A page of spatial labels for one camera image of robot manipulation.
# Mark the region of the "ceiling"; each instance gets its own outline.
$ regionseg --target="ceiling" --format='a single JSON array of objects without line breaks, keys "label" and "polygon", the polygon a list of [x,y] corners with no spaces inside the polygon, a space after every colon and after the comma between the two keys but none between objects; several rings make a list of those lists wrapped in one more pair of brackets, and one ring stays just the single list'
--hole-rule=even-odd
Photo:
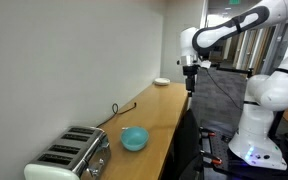
[{"label": "ceiling", "polygon": [[225,17],[234,17],[248,10],[260,0],[240,0],[240,4],[229,4],[229,0],[208,0],[208,14],[216,14]]}]

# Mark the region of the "teal bowl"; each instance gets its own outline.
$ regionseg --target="teal bowl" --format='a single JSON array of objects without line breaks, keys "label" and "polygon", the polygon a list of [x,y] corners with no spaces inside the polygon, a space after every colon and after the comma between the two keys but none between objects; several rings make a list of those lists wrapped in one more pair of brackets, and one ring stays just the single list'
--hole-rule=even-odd
[{"label": "teal bowl", "polygon": [[141,127],[129,127],[121,134],[123,146],[130,151],[139,151],[143,149],[148,141],[148,132]]}]

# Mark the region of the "toaster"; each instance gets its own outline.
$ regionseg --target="toaster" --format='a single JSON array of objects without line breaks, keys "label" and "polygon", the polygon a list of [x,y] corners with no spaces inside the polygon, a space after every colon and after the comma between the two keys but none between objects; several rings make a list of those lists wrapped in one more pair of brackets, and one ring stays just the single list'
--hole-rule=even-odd
[{"label": "toaster", "polygon": [[111,156],[106,133],[69,127],[24,168],[26,180],[98,180]]}]

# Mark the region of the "power cord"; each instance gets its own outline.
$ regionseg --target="power cord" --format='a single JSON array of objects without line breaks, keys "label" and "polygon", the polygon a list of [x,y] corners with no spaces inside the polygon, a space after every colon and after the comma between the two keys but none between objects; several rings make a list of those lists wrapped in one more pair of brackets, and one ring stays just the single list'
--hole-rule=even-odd
[{"label": "power cord", "polygon": [[227,97],[229,97],[229,98],[231,99],[231,101],[232,101],[233,104],[236,106],[236,108],[238,108],[238,109],[240,109],[240,110],[243,110],[242,108],[240,108],[240,107],[235,103],[235,101],[231,98],[231,96],[230,96],[228,93],[226,93],[226,92],[215,82],[215,80],[212,78],[212,76],[211,76],[210,73],[208,72],[208,69],[206,69],[206,72],[207,72],[208,76],[210,76],[210,78],[212,79],[212,81],[214,82],[214,84],[215,84]]},{"label": "power cord", "polygon": [[106,121],[102,122],[101,124],[99,124],[99,125],[96,126],[96,127],[98,128],[98,127],[102,126],[103,124],[107,123],[107,122],[110,121],[116,114],[124,114],[124,113],[126,113],[126,112],[128,112],[128,111],[130,111],[130,110],[132,110],[132,109],[134,109],[134,108],[136,108],[136,102],[134,102],[133,107],[131,107],[130,109],[127,109],[127,110],[125,110],[125,111],[123,111],[123,112],[118,113],[118,105],[117,105],[116,103],[114,103],[114,104],[112,105],[113,115],[112,115],[110,118],[108,118]]}]

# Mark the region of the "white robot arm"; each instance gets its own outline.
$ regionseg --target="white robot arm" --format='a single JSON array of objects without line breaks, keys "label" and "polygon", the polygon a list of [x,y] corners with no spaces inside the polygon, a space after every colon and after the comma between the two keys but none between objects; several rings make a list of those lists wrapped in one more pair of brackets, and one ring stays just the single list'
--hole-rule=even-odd
[{"label": "white robot arm", "polygon": [[[231,20],[209,28],[189,28],[181,33],[181,64],[192,66],[197,56],[208,54],[217,41],[249,29],[269,27],[288,19],[288,0],[263,0]],[[278,146],[267,136],[273,111],[288,108],[288,58],[271,76],[255,75],[245,92],[239,127],[229,143],[230,150],[251,166],[285,170]]]}]

